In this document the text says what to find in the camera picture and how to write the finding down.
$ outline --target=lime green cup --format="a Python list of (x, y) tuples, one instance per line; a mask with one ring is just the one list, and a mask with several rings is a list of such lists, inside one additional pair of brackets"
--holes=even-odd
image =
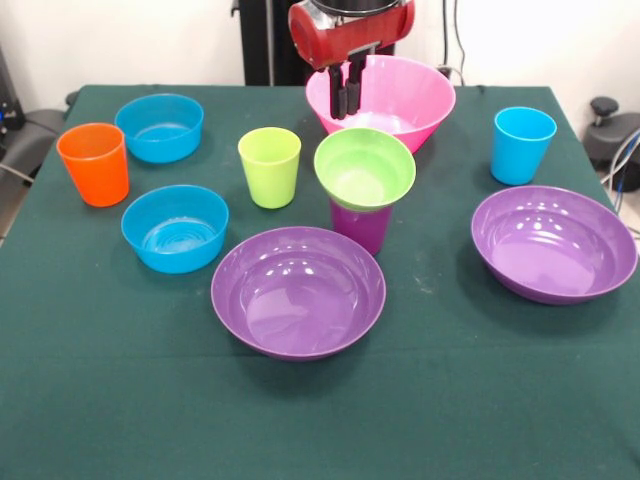
[(373, 128), (332, 133), (318, 145), (313, 163), (331, 199), (354, 212), (393, 205), (416, 178), (415, 160), (404, 143)]
[(284, 128), (264, 127), (238, 142), (251, 199), (262, 208), (281, 208), (293, 200), (302, 143)]

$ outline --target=white wall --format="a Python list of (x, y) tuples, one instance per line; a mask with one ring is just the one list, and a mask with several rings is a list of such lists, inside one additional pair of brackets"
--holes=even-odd
[[(439, 64), (441, 1), (416, 2), (416, 25), (397, 53)], [(0, 0), (0, 44), (27, 109), (62, 106), (87, 83), (242, 84), (230, 3)], [(459, 26), (468, 84), (550, 85), (578, 131), (597, 94), (640, 110), (638, 0), (459, 0)]]
[(89, 83), (243, 84), (230, 0), (0, 0), (0, 45), (25, 109)]
[[(397, 53), (438, 64), (442, 2), (417, 2), (416, 25)], [(592, 120), (594, 96), (640, 111), (640, 1), (459, 0), (458, 10), (468, 84), (549, 85), (578, 133)], [(452, 27), (449, 36), (457, 66)]]

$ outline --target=purple bowl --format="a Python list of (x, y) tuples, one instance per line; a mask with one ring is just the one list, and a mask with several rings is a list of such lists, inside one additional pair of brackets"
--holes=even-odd
[(357, 342), (382, 312), (386, 286), (373, 257), (329, 230), (287, 227), (245, 240), (211, 282), (220, 321), (271, 357), (308, 361)]
[(486, 198), (471, 221), (480, 255), (507, 288), (529, 300), (591, 300), (633, 274), (638, 253), (609, 209), (556, 187), (508, 188)]

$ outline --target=orange cup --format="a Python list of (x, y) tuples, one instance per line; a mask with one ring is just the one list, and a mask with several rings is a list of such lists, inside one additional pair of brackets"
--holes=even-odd
[(87, 123), (65, 132), (58, 153), (82, 199), (110, 207), (129, 193), (124, 133), (108, 123)]

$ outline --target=bowl rim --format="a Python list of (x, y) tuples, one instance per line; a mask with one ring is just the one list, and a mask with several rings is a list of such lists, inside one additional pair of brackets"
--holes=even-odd
[[(440, 125), (449, 115), (451, 115), (451, 112), (453, 111), (453, 109), (456, 106), (457, 103), (457, 95), (456, 95), (456, 89), (453, 86), (453, 84), (448, 81), (436, 68), (432, 67), (431, 65), (427, 65), (426, 63), (422, 63), (422, 62), (418, 62), (417, 60), (413, 60), (412, 58), (407, 58), (407, 57), (400, 57), (398, 55), (367, 55), (367, 62), (369, 60), (373, 60), (373, 62), (377, 62), (378, 59), (380, 59), (380, 61), (385, 60), (385, 61), (390, 61), (390, 62), (397, 62), (397, 63), (413, 63), (415, 65), (418, 65), (420, 67), (423, 67), (427, 70), (430, 70), (433, 73), (436, 73), (438, 76), (442, 77), (442, 79), (444, 80), (444, 82), (446, 83), (448, 90), (451, 92), (452, 95), (452, 99), (451, 99), (451, 106), (446, 109), (445, 112), (442, 113), (442, 115), (438, 116), (437, 120), (434, 120), (433, 122), (430, 122), (428, 124), (424, 124), (418, 128), (414, 128), (411, 130), (402, 130), (400, 132), (396, 132), (392, 135), (410, 135), (413, 133), (418, 133), (418, 132), (423, 132), (429, 128), (435, 127)], [(322, 117), (323, 120), (326, 120), (328, 122), (331, 122), (332, 125), (344, 129), (344, 128), (348, 128), (345, 125), (343, 125), (343, 121), (344, 120), (336, 120), (335, 118), (332, 118), (331, 115), (324, 115), (321, 114), (320, 112), (318, 112), (315, 108), (313, 108), (313, 103), (311, 102), (311, 99), (309, 98), (309, 92), (311, 90), (310, 86), (312, 83), (316, 83), (319, 82), (320, 80), (318, 80), (322, 75), (324, 75), (325, 72), (314, 72), (313, 75), (311, 75), (311, 77), (309, 77), (309, 80), (307, 81), (307, 84), (305, 85), (305, 97), (307, 99), (307, 103), (309, 104), (309, 106), (311, 107), (311, 109), (315, 112), (316, 115)]]
[[(375, 315), (373, 315), (372, 320), (369, 322), (369, 325), (366, 326), (366, 328), (364, 328), (362, 330), (362, 332), (360, 332), (356, 337), (354, 337), (351, 341), (341, 344), (340, 346), (337, 347), (333, 347), (330, 348), (328, 350), (324, 350), (321, 352), (313, 352), (313, 353), (304, 353), (304, 354), (287, 354), (287, 353), (282, 353), (282, 352), (278, 352), (276, 350), (273, 349), (269, 349), (266, 347), (263, 347), (262, 345), (259, 345), (258, 343), (254, 342), (253, 340), (247, 339), (247, 338), (242, 338), (239, 334), (237, 334), (234, 329), (231, 328), (231, 326), (227, 323), (226, 319), (224, 319), (222, 317), (222, 315), (220, 315), (220, 312), (218, 311), (218, 308), (216, 306), (216, 302), (214, 299), (214, 294), (213, 294), (213, 289), (214, 286), (216, 284), (216, 279), (218, 278), (218, 275), (220, 274), (222, 267), (224, 266), (225, 262), (227, 261), (228, 258), (231, 258), (231, 256), (236, 253), (237, 251), (241, 250), (242, 248), (244, 248), (244, 246), (250, 242), (250, 241), (256, 241), (256, 239), (268, 235), (268, 234), (273, 234), (274, 232), (282, 232), (282, 231), (291, 231), (291, 230), (305, 230), (305, 231), (311, 231), (311, 232), (321, 232), (323, 234), (326, 234), (327, 232), (330, 235), (334, 235), (334, 236), (338, 236), (341, 237), (341, 241), (344, 241), (345, 243), (350, 243), (351, 245), (355, 246), (358, 250), (360, 250), (363, 255), (365, 256), (365, 258), (369, 258), (371, 260), (371, 265), (373, 267), (373, 269), (375, 270), (376, 274), (379, 276), (380, 280), (382, 281), (382, 294), (380, 295), (380, 305), (377, 309), (377, 311), (375, 312)], [(380, 319), (380, 315), (382, 314), (382, 311), (384, 310), (384, 305), (386, 303), (386, 299), (387, 299), (387, 282), (386, 279), (384, 278), (384, 272), (382, 271), (382, 268), (380, 267), (380, 265), (378, 264), (378, 262), (376, 261), (376, 259), (373, 257), (373, 255), (371, 255), (369, 252), (367, 252), (365, 250), (365, 248), (360, 245), (359, 243), (357, 243), (356, 241), (350, 239), (349, 237), (346, 237), (340, 233), (334, 232), (333, 230), (328, 230), (326, 228), (320, 228), (320, 227), (309, 227), (309, 226), (304, 226), (304, 225), (297, 225), (297, 226), (289, 226), (289, 227), (278, 227), (278, 228), (273, 228), (271, 230), (265, 230), (263, 232), (257, 233), (255, 235), (252, 235), (251, 237), (243, 240), (242, 242), (240, 242), (239, 244), (237, 244), (235, 247), (233, 247), (225, 256), (224, 258), (220, 261), (220, 263), (218, 264), (218, 266), (216, 267), (216, 270), (213, 274), (213, 277), (211, 279), (211, 288), (210, 288), (210, 293), (211, 293), (211, 304), (213, 305), (213, 310), (216, 313), (216, 316), (218, 317), (218, 320), (220, 320), (220, 323), (222, 323), (222, 325), (229, 331), (229, 333), (231, 333), (236, 339), (238, 339), (240, 342), (244, 343), (245, 345), (249, 346), (250, 348), (258, 351), (258, 352), (262, 352), (268, 356), (272, 356), (272, 357), (277, 357), (277, 358), (287, 358), (287, 359), (297, 359), (297, 360), (304, 360), (304, 359), (314, 359), (314, 358), (323, 358), (323, 357), (328, 357), (331, 355), (335, 355), (336, 353), (339, 353), (343, 350), (346, 350), (348, 348), (350, 348), (352, 345), (356, 344), (360, 339), (362, 339), (362, 337), (364, 337), (367, 333), (369, 333), (369, 331), (373, 328), (373, 326), (378, 323), (378, 320)]]
[[(553, 292), (553, 291), (549, 291), (549, 290), (543, 290), (540, 288), (534, 288), (531, 287), (529, 285), (524, 285), (521, 282), (515, 280), (514, 278), (512, 278), (511, 276), (507, 275), (506, 273), (504, 273), (500, 268), (498, 268), (494, 262), (491, 261), (490, 258), (488, 258), (485, 253), (483, 252), (483, 250), (479, 247), (478, 245), (478, 239), (479, 237), (477, 235), (474, 234), (474, 225), (479, 221), (478, 220), (478, 215), (480, 213), (480, 210), (489, 202), (492, 201), (492, 199), (495, 199), (501, 195), (504, 195), (506, 192), (511, 192), (514, 189), (517, 190), (548, 190), (548, 191), (556, 191), (556, 192), (561, 192), (564, 194), (568, 194), (570, 196), (573, 196), (574, 198), (578, 198), (581, 201), (592, 205), (595, 209), (603, 212), (605, 215), (608, 215), (612, 218), (614, 218), (616, 220), (617, 223), (619, 223), (624, 231), (627, 234), (627, 238), (630, 242), (631, 245), (633, 245), (636, 254), (634, 255), (634, 260), (633, 260), (633, 265), (631, 266), (631, 268), (629, 268), (629, 271), (627, 272), (627, 274), (624, 276), (624, 278), (622, 278), (620, 281), (606, 287), (606, 288), (602, 288), (600, 290), (595, 290), (595, 291), (591, 291), (591, 292), (587, 292), (587, 293), (580, 293), (580, 294), (568, 294), (568, 293), (558, 293), (558, 292)], [(487, 265), (489, 265), (492, 269), (494, 269), (496, 272), (499, 272), (500, 275), (504, 276), (506, 279), (508, 279), (509, 281), (515, 283), (516, 285), (522, 287), (522, 288), (526, 288), (527, 290), (531, 291), (531, 292), (537, 292), (537, 293), (541, 293), (543, 295), (547, 295), (549, 297), (555, 297), (555, 298), (563, 298), (563, 299), (589, 299), (589, 298), (595, 298), (601, 295), (604, 295), (606, 293), (612, 292), (613, 290), (616, 290), (617, 288), (621, 287), (622, 285), (624, 285), (629, 278), (631, 278), (631, 276), (634, 274), (636, 267), (638, 266), (638, 247), (636, 246), (636, 242), (633, 239), (633, 235), (631, 235), (631, 232), (629, 231), (629, 229), (627, 228), (626, 225), (624, 225), (624, 223), (622, 223), (622, 221), (620, 220), (620, 218), (609, 208), (607, 208), (605, 205), (603, 205), (602, 203), (598, 202), (597, 200), (588, 197), (586, 195), (583, 195), (581, 193), (578, 192), (574, 192), (573, 190), (569, 190), (567, 188), (563, 188), (563, 187), (555, 187), (552, 185), (521, 185), (521, 186), (517, 186), (517, 187), (508, 187), (508, 188), (503, 188), (501, 190), (498, 190), (497, 192), (492, 193), (491, 195), (489, 195), (488, 197), (486, 197), (484, 200), (482, 200), (482, 202), (480, 202), (478, 204), (478, 206), (476, 207), (475, 211), (473, 212), (473, 216), (471, 217), (471, 238), (473, 240), (473, 244), (476, 248), (476, 251), (480, 254), (480, 256), (482, 257), (482, 259), (487, 263)]]
[[(181, 133), (180, 135), (176, 135), (175, 137), (171, 137), (171, 138), (165, 139), (165, 140), (158, 140), (158, 139), (154, 139), (154, 140), (139, 140), (139, 139), (136, 139), (134, 136), (129, 135), (127, 133), (127, 131), (124, 128), (122, 128), (120, 126), (120, 124), (119, 124), (120, 115), (125, 110), (129, 110), (131, 108), (136, 107), (136, 105), (138, 103), (143, 103), (143, 102), (146, 102), (146, 101), (148, 101), (148, 100), (150, 100), (152, 98), (158, 98), (158, 97), (179, 98), (180, 100), (185, 100), (187, 103), (191, 103), (191, 104), (195, 105), (196, 107), (198, 107), (198, 120), (196, 122), (196, 125), (193, 128), (190, 128), (189, 130)], [(115, 118), (113, 120), (114, 125), (117, 126), (118, 128), (120, 128), (120, 130), (122, 130), (122, 132), (124, 133), (125, 138), (127, 138), (127, 139), (135, 139), (138, 142), (145, 142), (145, 143), (172, 142), (172, 141), (180, 139), (180, 138), (182, 138), (182, 137), (184, 137), (186, 135), (189, 135), (194, 130), (198, 130), (198, 128), (200, 126), (202, 126), (203, 122), (204, 122), (204, 108), (202, 107), (200, 102), (198, 102), (194, 98), (188, 97), (186, 95), (181, 95), (179, 93), (152, 93), (151, 95), (143, 95), (141, 97), (134, 98), (133, 100), (131, 100), (130, 102), (124, 104), (122, 107), (120, 107), (118, 109), (118, 112), (116, 113), (116, 116), (115, 116)]]
[[(219, 201), (222, 204), (222, 206), (224, 207), (224, 212), (225, 212), (224, 227), (219, 229), (218, 232), (216, 232), (216, 234), (213, 237), (211, 237), (209, 240), (207, 240), (206, 242), (203, 242), (203, 243), (199, 244), (195, 248), (192, 248), (192, 249), (189, 249), (189, 250), (185, 250), (185, 251), (182, 251), (182, 252), (153, 252), (151, 250), (147, 250), (142, 245), (139, 245), (138, 243), (134, 242), (129, 237), (129, 235), (127, 234), (127, 232), (126, 232), (126, 230), (124, 228), (124, 222), (125, 222), (125, 219), (126, 219), (127, 215), (130, 215), (131, 214), (131, 209), (134, 208), (136, 206), (136, 204), (138, 204), (144, 198), (147, 198), (147, 197), (153, 196), (153, 195), (157, 195), (158, 193), (161, 193), (161, 192), (166, 191), (166, 190), (199, 190), (201, 192), (207, 193), (208, 195), (211, 195), (213, 198), (216, 199), (216, 201)], [(220, 194), (218, 194), (217, 192), (211, 190), (210, 188), (202, 187), (200, 185), (188, 185), (188, 184), (165, 185), (164, 187), (155, 188), (153, 190), (149, 190), (146, 193), (143, 193), (142, 195), (137, 197), (133, 202), (131, 202), (129, 204), (129, 206), (125, 209), (124, 213), (122, 214), (122, 218), (120, 219), (120, 231), (122, 232), (122, 236), (127, 241), (127, 243), (129, 245), (131, 245), (131, 247), (133, 247), (136, 250), (142, 250), (142, 251), (145, 251), (145, 252), (153, 253), (154, 255), (181, 255), (181, 254), (188, 253), (188, 252), (194, 252), (194, 251), (198, 250), (199, 248), (206, 247), (207, 245), (209, 245), (209, 244), (213, 243), (214, 241), (216, 241), (220, 237), (220, 235), (224, 235), (226, 230), (227, 230), (227, 227), (229, 225), (229, 217), (230, 217), (229, 205), (227, 205), (227, 202), (225, 201), (224, 198), (222, 198), (222, 196)]]
[[(340, 136), (340, 135), (349, 135), (354, 131), (367, 131), (367, 132), (375, 132), (376, 135), (382, 134), (384, 135), (387, 139), (389, 139), (390, 141), (394, 142), (396, 145), (398, 145), (406, 154), (408, 154), (408, 157), (405, 155), (405, 157), (408, 159), (408, 164), (411, 164), (411, 180), (409, 181), (409, 184), (407, 185), (407, 188), (404, 189), (404, 191), (398, 195), (394, 195), (393, 197), (391, 197), (391, 200), (387, 200), (384, 201), (382, 203), (378, 202), (378, 203), (374, 203), (374, 204), (368, 204), (368, 205), (362, 205), (362, 204), (356, 204), (356, 203), (352, 203), (349, 201), (345, 201), (343, 198), (340, 198), (339, 195), (336, 195), (335, 192), (333, 191), (333, 189), (329, 188), (326, 183), (323, 181), (323, 179), (320, 177), (320, 175), (318, 175), (318, 151), (320, 150), (320, 148), (327, 142), (332, 141), (333, 138), (335, 138), (336, 136)], [(322, 139), (322, 141), (318, 144), (318, 146), (316, 147), (315, 152), (313, 153), (313, 170), (316, 174), (316, 178), (318, 179), (318, 182), (320, 182), (320, 185), (322, 185), (322, 188), (324, 188), (324, 190), (329, 194), (329, 196), (331, 196), (337, 203), (339, 203), (340, 205), (343, 205), (345, 208), (350, 208), (351, 210), (354, 211), (358, 211), (358, 212), (370, 212), (370, 211), (375, 211), (378, 209), (382, 209), (385, 207), (388, 207), (390, 205), (395, 204), (396, 202), (400, 201), (400, 199), (402, 199), (402, 197), (404, 197), (405, 195), (407, 195), (411, 189), (413, 188), (413, 185), (416, 181), (416, 176), (417, 176), (417, 167), (416, 167), (416, 160), (415, 157), (413, 156), (413, 153), (411, 153), (411, 150), (409, 150), (409, 147), (407, 147), (404, 142), (402, 140), (400, 140), (399, 138), (397, 138), (396, 136), (387, 133), (383, 130), (377, 129), (377, 128), (372, 128), (372, 127), (349, 127), (349, 128), (342, 128), (340, 130), (336, 130), (333, 133), (330, 133), (329, 135), (327, 135), (325, 138)]]

